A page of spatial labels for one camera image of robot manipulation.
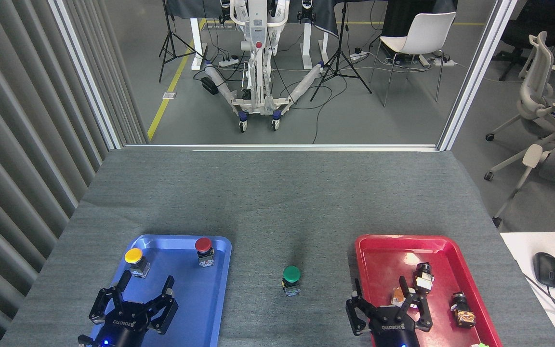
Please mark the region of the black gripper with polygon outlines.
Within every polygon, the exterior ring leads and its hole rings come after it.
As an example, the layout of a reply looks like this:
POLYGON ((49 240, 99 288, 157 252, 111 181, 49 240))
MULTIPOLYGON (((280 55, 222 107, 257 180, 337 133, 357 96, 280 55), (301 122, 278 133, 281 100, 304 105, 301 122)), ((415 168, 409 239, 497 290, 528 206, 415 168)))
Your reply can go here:
POLYGON ((93 347, 140 347, 148 329, 158 334, 167 332, 179 307, 172 294, 174 277, 168 276, 161 294, 147 303, 123 303, 122 293, 131 278, 132 273, 124 271, 116 285, 99 290, 90 320, 103 325, 93 347), (115 309, 106 314, 110 301, 115 309))
POLYGON ((418 347, 419 341, 415 329, 429 332, 433 325, 430 309, 425 294, 410 292, 407 280, 404 276, 399 277, 399 287, 404 296, 401 308, 398 306, 373 306, 363 298, 359 279, 354 279, 355 290, 352 298, 346 301, 346 314, 352 332, 360 336, 364 332, 370 332, 375 347, 418 347), (414 303, 419 311, 419 320, 414 321, 408 316, 408 309, 414 303), (361 310, 370 319, 368 329, 366 323, 359 318, 356 309, 361 310))

